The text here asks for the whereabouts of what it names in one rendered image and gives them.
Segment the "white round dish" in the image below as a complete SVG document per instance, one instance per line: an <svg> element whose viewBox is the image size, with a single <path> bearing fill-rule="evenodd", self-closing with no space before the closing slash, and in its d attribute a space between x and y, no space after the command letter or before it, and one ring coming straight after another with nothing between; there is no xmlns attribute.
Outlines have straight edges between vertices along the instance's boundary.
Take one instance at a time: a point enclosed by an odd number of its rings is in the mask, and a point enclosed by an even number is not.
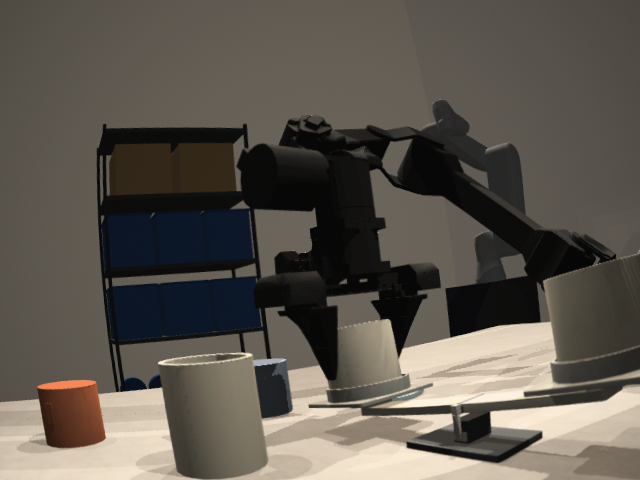
<svg viewBox="0 0 640 480"><path fill-rule="evenodd" d="M416 397L421 396L423 394L423 392L424 392L424 390L421 390L421 391L418 391L418 392L415 392L415 393L411 393L411 394L408 394L408 395L404 395L402 397L398 397L398 398L392 399L392 401L408 401L408 400L411 400L411 399L414 399Z"/></svg>

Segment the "brown cylinder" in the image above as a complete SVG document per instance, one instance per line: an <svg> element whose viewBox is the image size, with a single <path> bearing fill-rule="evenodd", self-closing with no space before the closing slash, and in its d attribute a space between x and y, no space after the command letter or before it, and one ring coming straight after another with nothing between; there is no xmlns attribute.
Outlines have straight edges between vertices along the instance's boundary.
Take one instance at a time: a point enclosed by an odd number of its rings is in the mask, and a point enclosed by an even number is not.
<svg viewBox="0 0 640 480"><path fill-rule="evenodd" d="M95 381L52 382L37 392L48 446L77 448L106 439Z"/></svg>

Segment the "cream balance beam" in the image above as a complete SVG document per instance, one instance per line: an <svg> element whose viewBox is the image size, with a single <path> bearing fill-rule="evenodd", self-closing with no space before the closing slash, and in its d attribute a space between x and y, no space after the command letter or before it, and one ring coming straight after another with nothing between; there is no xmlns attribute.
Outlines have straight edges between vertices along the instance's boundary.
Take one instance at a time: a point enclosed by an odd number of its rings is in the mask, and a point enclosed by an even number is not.
<svg viewBox="0 0 640 480"><path fill-rule="evenodd" d="M326 389L327 400L309 408L360 408L362 416L452 414L453 423L406 441L407 448L502 462L542 439L540 430L491 427L491 412L604 402L640 384L640 346L575 362L550 362L552 377L524 391L392 401L433 386L403 377L346 389ZM462 413L469 413L460 417Z"/></svg>

